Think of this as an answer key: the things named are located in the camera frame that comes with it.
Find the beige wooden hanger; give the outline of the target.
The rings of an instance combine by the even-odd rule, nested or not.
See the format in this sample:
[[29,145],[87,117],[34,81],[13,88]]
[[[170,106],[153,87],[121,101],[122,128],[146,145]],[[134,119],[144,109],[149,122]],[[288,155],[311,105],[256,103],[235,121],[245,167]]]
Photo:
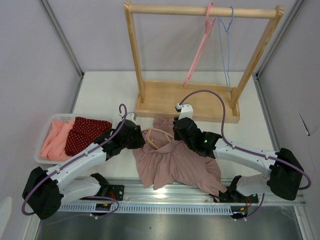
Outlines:
[[142,133],[145,142],[154,150],[158,150],[174,140],[173,134],[159,128],[147,128]]

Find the dusty pink pleated skirt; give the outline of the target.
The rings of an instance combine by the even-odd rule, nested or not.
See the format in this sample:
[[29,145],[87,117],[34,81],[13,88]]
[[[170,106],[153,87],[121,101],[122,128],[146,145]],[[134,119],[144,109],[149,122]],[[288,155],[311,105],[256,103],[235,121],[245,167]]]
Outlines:
[[[174,135],[173,120],[157,115],[151,128],[161,129]],[[190,150],[183,141],[173,141],[160,149],[153,149],[145,142],[134,149],[133,156],[139,178],[145,188],[158,190],[178,182],[199,188],[205,193],[218,196],[227,188],[221,182],[221,170],[216,160],[202,157]]]

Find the red polka dot cloth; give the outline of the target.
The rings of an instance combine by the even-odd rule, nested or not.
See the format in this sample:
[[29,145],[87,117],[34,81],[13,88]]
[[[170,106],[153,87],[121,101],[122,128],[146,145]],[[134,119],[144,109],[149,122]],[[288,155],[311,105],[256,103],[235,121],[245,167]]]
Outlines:
[[106,120],[76,117],[69,131],[64,148],[67,156],[73,157],[85,150],[96,138],[112,128],[112,123]]

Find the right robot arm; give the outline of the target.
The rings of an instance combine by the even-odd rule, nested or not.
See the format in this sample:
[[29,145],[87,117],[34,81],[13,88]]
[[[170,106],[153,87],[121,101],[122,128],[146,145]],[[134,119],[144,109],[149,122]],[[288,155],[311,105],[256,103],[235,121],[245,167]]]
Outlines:
[[288,201],[296,199],[304,169],[290,150],[281,148],[275,152],[239,147],[220,134],[201,131],[188,117],[175,117],[173,132],[175,140],[183,141],[201,157],[232,161],[259,172],[234,177],[227,191],[232,201],[239,202],[246,196],[264,193],[273,193]]

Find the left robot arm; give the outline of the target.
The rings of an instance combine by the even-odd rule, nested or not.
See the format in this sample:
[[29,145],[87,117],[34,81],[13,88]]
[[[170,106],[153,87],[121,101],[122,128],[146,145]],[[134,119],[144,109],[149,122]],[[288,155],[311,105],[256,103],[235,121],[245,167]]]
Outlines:
[[22,192],[21,211],[45,220],[63,204],[80,199],[117,202],[109,196],[110,183],[99,173],[77,180],[92,167],[103,164],[123,149],[139,149],[145,144],[142,130],[134,121],[124,119],[116,129],[99,136],[85,150],[53,167],[36,167],[30,172]]

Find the blue hanger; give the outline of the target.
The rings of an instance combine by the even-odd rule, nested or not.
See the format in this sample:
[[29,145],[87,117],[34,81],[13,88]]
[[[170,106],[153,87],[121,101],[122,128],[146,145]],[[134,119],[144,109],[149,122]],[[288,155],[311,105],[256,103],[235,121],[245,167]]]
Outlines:
[[219,34],[219,44],[220,44],[220,54],[221,62],[223,67],[223,73],[225,78],[225,83],[227,86],[227,91],[231,92],[231,78],[230,78],[230,29],[234,20],[235,10],[233,6],[229,7],[231,9],[231,19],[226,25],[221,17],[218,17],[218,34]]

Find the pink hanger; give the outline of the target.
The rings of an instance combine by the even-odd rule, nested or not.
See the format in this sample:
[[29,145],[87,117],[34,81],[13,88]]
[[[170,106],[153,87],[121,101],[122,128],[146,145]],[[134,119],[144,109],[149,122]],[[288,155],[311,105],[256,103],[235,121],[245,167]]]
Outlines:
[[210,36],[212,34],[212,30],[213,30],[213,27],[215,25],[215,21],[216,21],[216,18],[213,17],[212,19],[210,19],[210,11],[211,9],[214,8],[214,3],[213,2],[210,2],[208,7],[207,7],[207,10],[206,10],[206,15],[205,15],[205,30],[204,30],[204,34],[203,34],[203,37],[201,39],[201,42],[199,44],[199,47],[197,49],[197,52],[195,54],[195,57],[193,59],[193,62],[189,68],[189,71],[188,71],[188,74],[183,82],[183,87],[186,87],[187,84],[189,83],[191,77],[193,76],[194,74],[194,71],[196,70],[200,60],[201,60],[201,57],[204,53],[204,50],[205,50],[205,47],[206,47],[206,44],[208,43],[209,39],[210,39]]

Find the wooden clothes rack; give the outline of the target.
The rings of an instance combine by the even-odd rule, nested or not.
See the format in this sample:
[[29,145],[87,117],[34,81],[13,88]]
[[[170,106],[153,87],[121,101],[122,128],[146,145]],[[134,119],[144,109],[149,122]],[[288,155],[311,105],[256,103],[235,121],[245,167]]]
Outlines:
[[[237,124],[240,121],[239,98],[285,13],[282,5],[277,5],[275,9],[234,9],[234,18],[267,19],[268,23],[238,85],[231,86],[231,92],[228,92],[226,84],[189,81],[186,87],[183,87],[181,82],[146,80],[142,76],[134,14],[204,16],[206,20],[207,7],[132,4],[129,0],[124,2],[124,14],[138,85],[135,105],[137,116],[153,118],[162,115],[172,118],[176,116],[176,104],[190,104],[193,108],[193,119],[196,121],[217,123],[223,119],[223,114],[226,115],[227,123]],[[209,19],[215,17],[217,23],[218,17],[231,16],[230,8],[214,7],[210,10]]]

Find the white plastic basket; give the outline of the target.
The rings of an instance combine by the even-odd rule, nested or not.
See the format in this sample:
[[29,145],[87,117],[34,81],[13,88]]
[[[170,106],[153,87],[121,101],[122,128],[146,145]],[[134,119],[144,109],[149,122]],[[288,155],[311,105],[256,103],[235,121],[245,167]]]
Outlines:
[[49,134],[49,132],[52,129],[52,120],[58,120],[63,123],[67,123],[69,121],[74,121],[76,120],[76,117],[82,117],[86,119],[94,119],[94,120],[102,120],[102,121],[108,121],[112,123],[115,122],[115,119],[111,117],[110,115],[103,115],[103,114],[71,114],[71,113],[59,113],[59,114],[54,114],[52,115],[49,120],[47,121],[45,127],[41,131],[40,138],[38,140],[38,143],[36,145],[35,149],[35,154],[34,154],[34,159],[37,163],[39,164],[52,164],[52,165],[57,165],[66,161],[51,161],[51,160],[46,160],[45,158],[40,156],[40,151],[42,149],[42,146]]

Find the salmon orange cloth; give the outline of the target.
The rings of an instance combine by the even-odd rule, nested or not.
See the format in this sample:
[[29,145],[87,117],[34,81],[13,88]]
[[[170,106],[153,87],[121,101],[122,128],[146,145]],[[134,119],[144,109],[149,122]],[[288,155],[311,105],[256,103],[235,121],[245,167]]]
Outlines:
[[52,129],[45,139],[39,155],[49,161],[64,162],[70,159],[65,152],[67,138],[70,130],[72,130],[74,121],[67,123],[58,120],[52,120]]

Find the aluminium mounting rail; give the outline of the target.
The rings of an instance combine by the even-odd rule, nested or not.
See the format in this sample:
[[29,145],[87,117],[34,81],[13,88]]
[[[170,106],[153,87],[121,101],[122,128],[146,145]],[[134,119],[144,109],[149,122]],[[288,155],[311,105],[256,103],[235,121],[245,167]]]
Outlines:
[[[235,205],[240,203],[222,203],[215,202],[214,198],[202,190],[184,184],[174,182],[160,189],[154,190],[153,187],[144,188],[138,178],[107,178],[111,185],[124,185],[123,201],[127,204],[169,204],[169,205]],[[272,193],[265,193],[263,206],[306,206],[305,198],[302,191],[298,192],[295,200],[284,200]]]

